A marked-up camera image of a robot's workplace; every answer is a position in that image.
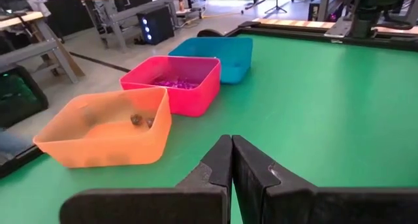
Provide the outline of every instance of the green tabletop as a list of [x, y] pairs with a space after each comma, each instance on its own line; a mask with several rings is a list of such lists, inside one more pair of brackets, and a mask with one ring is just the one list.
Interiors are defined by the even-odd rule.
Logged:
[[[200, 118], [173, 116], [152, 165], [67, 169], [43, 155], [0, 180], [1, 223], [58, 223], [71, 195], [172, 187], [220, 135], [239, 134], [318, 186], [418, 185], [418, 55], [249, 36], [252, 68]], [[232, 223], [241, 223], [233, 195]]]

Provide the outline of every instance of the floor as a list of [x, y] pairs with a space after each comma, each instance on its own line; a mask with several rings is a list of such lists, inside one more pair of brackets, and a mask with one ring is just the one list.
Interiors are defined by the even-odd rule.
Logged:
[[[308, 15], [310, 0], [295, 1], [279, 0], [288, 13], [273, 14], [270, 18], [305, 20]], [[118, 49], [116, 42], [110, 43], [109, 49], [104, 49], [98, 40], [93, 29], [79, 32], [67, 38], [65, 47], [70, 52], [92, 57], [101, 61], [125, 67], [135, 68], [140, 62], [150, 56], [167, 55], [173, 48], [177, 47], [184, 40], [195, 37], [201, 29], [215, 29], [226, 33], [242, 22], [263, 18], [265, 11], [275, 5], [275, 0], [267, 0], [258, 7], [245, 10], [241, 15], [240, 11], [249, 0], [207, 0], [199, 2], [200, 6], [206, 7], [205, 15], [215, 15], [213, 18], [200, 20], [189, 27], [176, 30], [175, 37], [166, 40], [156, 46], [139, 46], [133, 44], [133, 38], [127, 39], [129, 51], [125, 54]], [[218, 16], [225, 13], [235, 13], [228, 16]], [[86, 76], [81, 78], [79, 83], [71, 84], [66, 76], [58, 78], [52, 75], [37, 76], [34, 79], [45, 92], [50, 102], [49, 109], [40, 112], [20, 123], [12, 126], [8, 131], [24, 138], [35, 136], [62, 108], [75, 96], [85, 93], [98, 93], [104, 91], [120, 90], [119, 79], [125, 74], [109, 67], [94, 62], [74, 57], [74, 60], [83, 69]], [[40, 62], [40, 58], [23, 63], [23, 66], [30, 69], [34, 63]]]

